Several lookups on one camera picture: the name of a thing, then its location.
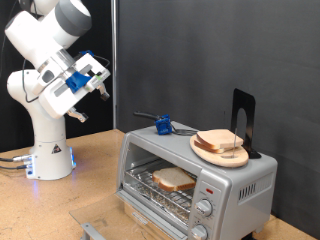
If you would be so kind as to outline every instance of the table surface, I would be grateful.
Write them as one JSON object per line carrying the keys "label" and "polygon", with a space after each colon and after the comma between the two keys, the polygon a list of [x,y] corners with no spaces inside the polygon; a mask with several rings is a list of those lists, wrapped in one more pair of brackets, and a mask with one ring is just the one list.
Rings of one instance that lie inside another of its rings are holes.
{"label": "table surface", "polygon": [[[119,130],[68,139],[77,167],[55,181],[28,180],[25,171],[0,170],[0,239],[79,240],[82,228],[69,212],[96,203],[116,190],[117,163],[124,134]],[[29,148],[1,153],[27,154]],[[3,163],[2,166],[21,165]],[[315,240],[270,217],[258,240]]]}

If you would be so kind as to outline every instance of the wooden plate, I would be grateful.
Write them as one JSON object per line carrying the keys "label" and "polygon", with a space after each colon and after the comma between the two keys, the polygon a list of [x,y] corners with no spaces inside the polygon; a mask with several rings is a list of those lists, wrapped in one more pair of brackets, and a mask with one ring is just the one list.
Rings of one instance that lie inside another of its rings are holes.
{"label": "wooden plate", "polygon": [[236,147],[234,151],[235,158],[230,158],[233,154],[233,150],[226,151],[224,153],[212,153],[194,145],[194,140],[197,135],[190,138],[190,146],[192,150],[203,160],[210,163],[222,166],[222,167],[241,167],[247,164],[249,155],[243,147]]}

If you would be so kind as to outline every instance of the toast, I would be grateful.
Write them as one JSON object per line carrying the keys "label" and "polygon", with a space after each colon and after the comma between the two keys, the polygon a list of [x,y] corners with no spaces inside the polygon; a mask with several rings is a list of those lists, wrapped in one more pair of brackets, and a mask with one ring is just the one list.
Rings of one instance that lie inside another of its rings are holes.
{"label": "toast", "polygon": [[[234,147],[234,133],[227,129],[216,129],[201,131],[197,133],[197,140],[204,146],[211,149]],[[236,147],[243,144],[243,139],[236,137]]]}
{"label": "toast", "polygon": [[179,167],[154,171],[152,181],[167,192],[187,190],[196,186],[195,180]]}
{"label": "toast", "polygon": [[207,147],[206,145],[203,145],[197,138],[194,140],[194,145],[197,146],[198,148],[201,148],[203,150],[206,150],[208,152],[212,153],[224,153],[225,151],[229,151],[233,148],[219,148],[219,149],[212,149]]}

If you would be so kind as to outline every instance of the black plate stand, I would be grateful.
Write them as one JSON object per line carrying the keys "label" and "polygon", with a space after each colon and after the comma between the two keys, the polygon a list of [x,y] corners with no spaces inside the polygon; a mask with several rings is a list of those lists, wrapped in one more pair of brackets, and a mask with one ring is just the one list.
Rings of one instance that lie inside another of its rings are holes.
{"label": "black plate stand", "polygon": [[252,149],[252,136],[254,125],[254,112],[256,107],[256,100],[248,93],[245,93],[239,89],[234,89],[233,92],[233,106],[231,117],[231,131],[235,133],[238,121],[238,112],[242,108],[247,116],[246,136],[243,143],[243,148],[248,152],[250,159],[261,158],[261,155]]}

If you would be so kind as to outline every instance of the metal bracket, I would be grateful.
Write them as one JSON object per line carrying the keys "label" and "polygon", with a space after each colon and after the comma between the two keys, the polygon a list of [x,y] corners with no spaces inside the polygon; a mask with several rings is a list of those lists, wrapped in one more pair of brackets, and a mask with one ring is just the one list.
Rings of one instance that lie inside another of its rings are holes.
{"label": "metal bracket", "polygon": [[83,235],[80,240],[90,240],[90,237],[93,240],[106,240],[90,223],[81,224],[81,227],[83,229]]}

